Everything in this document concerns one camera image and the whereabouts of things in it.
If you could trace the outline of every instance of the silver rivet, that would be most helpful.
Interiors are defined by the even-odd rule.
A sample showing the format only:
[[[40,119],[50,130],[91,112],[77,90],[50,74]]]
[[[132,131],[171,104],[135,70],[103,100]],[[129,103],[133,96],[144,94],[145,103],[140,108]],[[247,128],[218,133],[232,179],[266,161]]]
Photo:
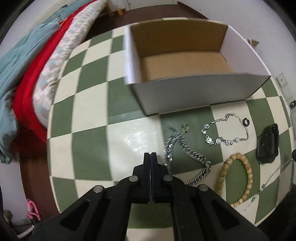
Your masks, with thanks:
[[[139,178],[137,176],[130,176],[128,178],[131,182],[136,182]]]
[[[94,188],[93,188],[93,191],[95,192],[95,193],[99,193],[99,192],[101,192],[101,191],[103,191],[103,187],[102,186],[95,186]]]
[[[202,191],[202,192],[206,192],[207,190],[209,190],[209,187],[205,184],[201,184],[198,186],[198,188]]]
[[[163,177],[163,179],[164,179],[165,181],[170,182],[170,181],[173,179],[173,177],[172,177],[171,175],[165,175],[165,176]]]

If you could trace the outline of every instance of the white door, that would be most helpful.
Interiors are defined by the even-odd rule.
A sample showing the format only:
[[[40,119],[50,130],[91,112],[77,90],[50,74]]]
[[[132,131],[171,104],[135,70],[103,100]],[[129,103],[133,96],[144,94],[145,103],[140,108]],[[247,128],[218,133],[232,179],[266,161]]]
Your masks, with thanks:
[[[175,0],[127,0],[131,9],[155,5],[176,4]]]

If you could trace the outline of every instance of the dark brown floor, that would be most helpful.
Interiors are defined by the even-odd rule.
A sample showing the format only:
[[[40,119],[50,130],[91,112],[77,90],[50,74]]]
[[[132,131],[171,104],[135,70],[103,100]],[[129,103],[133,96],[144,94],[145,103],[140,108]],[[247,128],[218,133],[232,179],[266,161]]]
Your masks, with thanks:
[[[107,15],[99,17],[90,29],[86,40],[129,23],[166,17],[204,18],[181,5],[140,8],[114,18]],[[41,218],[45,220],[58,214],[50,186],[46,155],[38,158],[21,156],[20,164],[26,197],[36,203]]]

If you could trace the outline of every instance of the table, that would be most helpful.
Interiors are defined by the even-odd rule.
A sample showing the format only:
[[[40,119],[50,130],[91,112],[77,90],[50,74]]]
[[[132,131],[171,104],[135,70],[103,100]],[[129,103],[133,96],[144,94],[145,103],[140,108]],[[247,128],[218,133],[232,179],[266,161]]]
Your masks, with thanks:
[[[50,181],[58,210],[65,210],[95,185],[113,186],[130,176],[133,167],[142,163],[144,152],[156,152],[161,162],[172,134],[167,127],[188,124],[188,144],[212,161],[210,174],[200,183],[214,189],[223,161],[232,153],[244,153],[249,159],[254,182],[248,200],[236,208],[242,212],[294,149],[287,104],[275,80],[271,78],[246,101],[146,117],[124,85],[123,35],[124,26],[98,35],[75,48],[63,64],[47,134]],[[250,138],[233,146],[209,146],[201,133],[203,125],[230,112],[250,120]],[[255,158],[256,139],[273,123],[279,126],[279,155],[273,163],[260,165]],[[213,139],[246,135],[234,117],[212,125],[208,133]],[[172,174],[188,181],[202,169],[175,145]],[[256,226],[268,217],[290,190],[293,173],[294,163],[279,170],[244,217]],[[245,185],[243,165],[236,161],[226,176],[222,198],[228,203],[236,201]],[[171,226],[168,204],[133,204],[127,238],[173,240]]]

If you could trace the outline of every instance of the cardboard box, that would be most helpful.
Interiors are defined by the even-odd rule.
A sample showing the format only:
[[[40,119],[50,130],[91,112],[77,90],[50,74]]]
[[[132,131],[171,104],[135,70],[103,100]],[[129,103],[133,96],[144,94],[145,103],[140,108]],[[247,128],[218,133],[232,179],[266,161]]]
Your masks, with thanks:
[[[145,114],[246,100],[271,76],[253,48],[217,21],[128,26],[125,83]]]

